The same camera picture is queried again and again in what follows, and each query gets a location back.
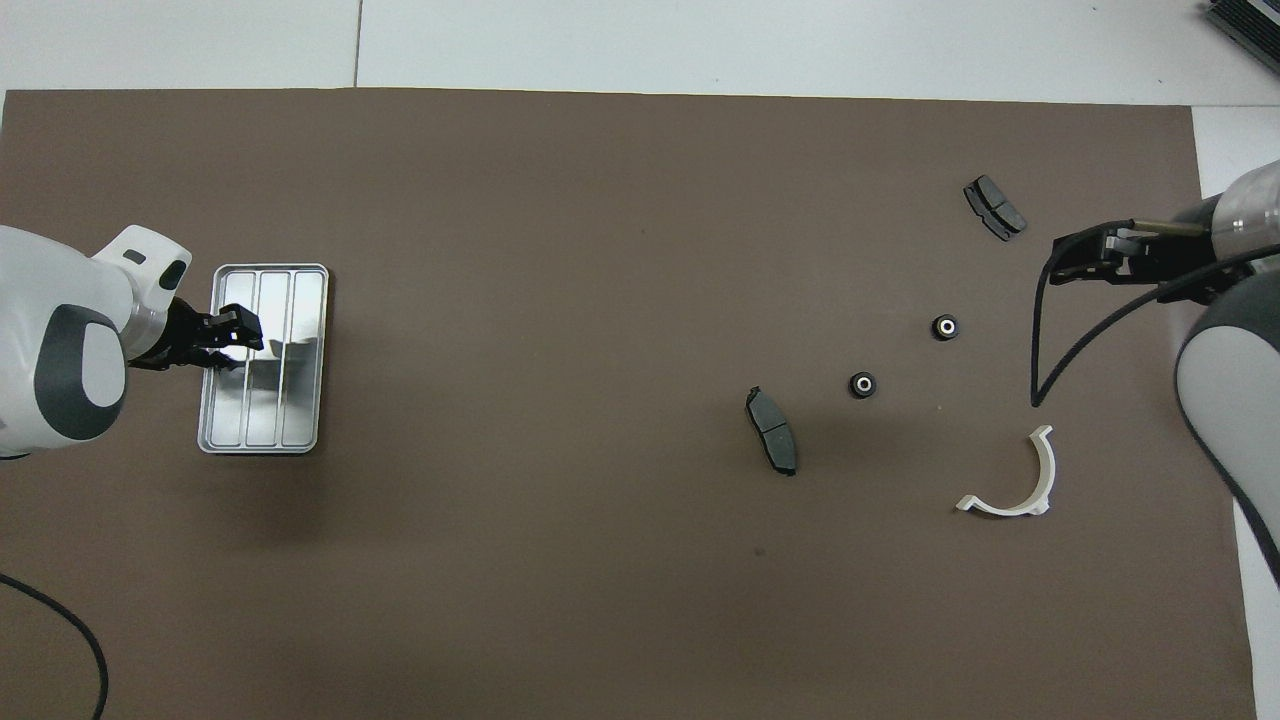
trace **metal tray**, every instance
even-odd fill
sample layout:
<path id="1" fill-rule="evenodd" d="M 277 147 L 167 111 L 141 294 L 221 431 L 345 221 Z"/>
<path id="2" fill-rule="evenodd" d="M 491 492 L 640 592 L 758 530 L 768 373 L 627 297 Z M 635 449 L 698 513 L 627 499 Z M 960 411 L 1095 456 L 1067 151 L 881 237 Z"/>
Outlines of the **metal tray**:
<path id="1" fill-rule="evenodd" d="M 302 454 L 316 445 L 329 270 L 317 264 L 223 265 L 212 311 L 239 302 L 262 322 L 262 350 L 228 347 L 234 370 L 205 370 L 197 445 L 212 454 Z"/>

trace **brown table surface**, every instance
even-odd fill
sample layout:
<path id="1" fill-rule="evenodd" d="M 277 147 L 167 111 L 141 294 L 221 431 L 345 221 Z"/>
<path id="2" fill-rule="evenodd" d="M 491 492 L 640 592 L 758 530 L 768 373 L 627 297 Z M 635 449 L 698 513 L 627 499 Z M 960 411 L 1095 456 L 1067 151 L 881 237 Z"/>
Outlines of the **brown table surface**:
<path id="1" fill-rule="evenodd" d="M 1027 401 L 1048 242 L 1198 200 L 1185 108 L 475 91 L 10 92 L 0 223 L 131 223 L 333 273 L 320 445 L 195 443 L 131 372 L 96 442 L 0 468 L 0 569 L 96 629 L 111 719 L 1249 717 L 1188 309 Z M 961 187 L 1030 222 L 1002 243 Z M 1050 292 L 1046 363 L 1135 293 Z M 929 336 L 951 313 L 961 336 Z M 879 392 L 858 401 L 849 377 Z M 774 473 L 762 386 L 800 448 Z M 1052 510 L 1023 500 L 1052 424 Z M 0 716 L 91 657 L 0 593 Z"/>

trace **white floor tile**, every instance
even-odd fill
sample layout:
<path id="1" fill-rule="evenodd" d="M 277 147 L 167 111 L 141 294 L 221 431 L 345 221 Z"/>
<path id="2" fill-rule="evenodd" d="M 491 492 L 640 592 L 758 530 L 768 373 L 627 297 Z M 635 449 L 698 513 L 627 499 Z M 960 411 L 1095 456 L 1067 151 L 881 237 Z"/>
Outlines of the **white floor tile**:
<path id="1" fill-rule="evenodd" d="M 365 0 L 361 86 L 1280 104 L 1194 0 Z"/>

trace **curved plastic part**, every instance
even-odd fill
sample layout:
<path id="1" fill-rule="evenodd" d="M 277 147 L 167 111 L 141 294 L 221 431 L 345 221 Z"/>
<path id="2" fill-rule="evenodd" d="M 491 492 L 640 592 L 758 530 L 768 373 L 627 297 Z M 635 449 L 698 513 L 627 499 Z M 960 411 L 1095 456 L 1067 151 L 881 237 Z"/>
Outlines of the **curved plastic part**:
<path id="1" fill-rule="evenodd" d="M 1043 515 L 1048 510 L 1048 493 L 1053 489 L 1053 478 L 1057 475 L 1057 461 L 1053 459 L 1053 446 L 1048 443 L 1048 433 L 1053 432 L 1053 425 L 1041 425 L 1029 436 L 1036 446 L 1036 455 L 1041 460 L 1041 477 L 1036 483 L 1032 496 L 1012 507 L 992 507 L 975 495 L 966 495 L 960 498 L 956 507 L 960 510 L 982 510 L 988 515 L 1001 518 L 1014 518 L 1016 515 Z"/>

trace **cable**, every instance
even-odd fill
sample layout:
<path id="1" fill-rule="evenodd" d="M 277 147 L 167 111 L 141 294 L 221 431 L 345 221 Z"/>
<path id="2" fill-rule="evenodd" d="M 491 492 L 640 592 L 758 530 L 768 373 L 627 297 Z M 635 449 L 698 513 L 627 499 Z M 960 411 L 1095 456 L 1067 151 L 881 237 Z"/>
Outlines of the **cable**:
<path id="1" fill-rule="evenodd" d="M 1204 265 L 1203 268 L 1198 268 L 1187 274 L 1176 277 L 1166 283 L 1155 287 L 1148 292 L 1139 295 L 1138 297 L 1126 302 L 1115 313 L 1107 315 L 1101 323 L 1093 325 L 1093 328 L 1089 332 L 1080 336 L 1080 340 L 1075 341 L 1075 345 L 1073 345 L 1071 348 L 1068 350 L 1065 355 L 1062 355 L 1062 359 L 1057 361 L 1057 365 L 1053 366 L 1053 370 L 1051 370 L 1048 377 L 1044 378 L 1044 384 L 1041 386 L 1039 384 L 1041 310 L 1044 305 L 1044 286 L 1048 283 L 1048 275 L 1052 272 L 1053 265 L 1057 263 L 1059 259 L 1061 259 L 1064 252 L 1066 252 L 1075 245 L 1079 245 L 1083 240 L 1087 240 L 1085 233 L 1093 233 L 1094 231 L 1101 231 L 1101 229 L 1111 229 L 1114 227 L 1116 227 L 1115 223 L 1103 223 L 1102 225 L 1097 225 L 1096 228 L 1089 228 L 1087 231 L 1076 233 L 1075 236 L 1068 236 L 1069 240 L 1064 240 L 1064 242 L 1057 249 L 1053 250 L 1053 252 L 1050 255 L 1050 259 L 1044 263 L 1044 268 L 1041 270 L 1039 281 L 1036 283 L 1036 305 L 1032 310 L 1032 407 L 1039 407 L 1041 404 L 1044 402 L 1044 398 L 1048 396 L 1050 388 L 1052 388 L 1053 383 L 1057 382 L 1059 375 L 1062 374 L 1062 370 L 1066 370 L 1066 366 L 1071 364 L 1071 360 L 1074 360 L 1075 356 L 1079 355 L 1080 351 L 1085 348 L 1085 346 L 1093 342 L 1093 340 L 1097 338 L 1100 334 L 1102 334 L 1107 328 L 1124 319 L 1125 315 L 1129 315 L 1130 313 L 1151 302 L 1152 300 L 1160 300 L 1166 295 L 1171 295 L 1180 290 L 1185 290 L 1187 287 L 1190 287 L 1197 282 L 1203 281 L 1204 278 L 1215 273 L 1219 273 L 1221 270 L 1225 270 L 1228 268 L 1234 268 L 1235 265 L 1243 265 L 1244 263 L 1252 263 L 1253 260 L 1270 258 L 1272 255 L 1280 255 L 1280 245 L 1267 245 L 1265 247 L 1258 247 L 1257 250 L 1251 250 L 1248 252 L 1240 252 L 1238 255 L 1233 255 L 1226 260 L 1219 260 L 1217 263 Z"/>
<path id="2" fill-rule="evenodd" d="M 79 630 L 79 634 L 84 637 L 84 642 L 88 643 L 88 648 L 93 651 L 93 661 L 97 662 L 97 705 L 93 707 L 93 720 L 102 717 L 102 710 L 106 707 L 106 656 L 102 655 L 102 646 L 97 644 L 97 638 L 93 637 L 93 630 L 90 630 L 88 625 L 86 625 L 83 620 L 77 618 L 76 614 L 68 610 L 63 603 L 17 578 L 10 578 L 9 575 L 0 573 L 0 584 L 9 585 L 10 588 L 61 615 L 64 620 L 70 623 L 77 630 Z"/>

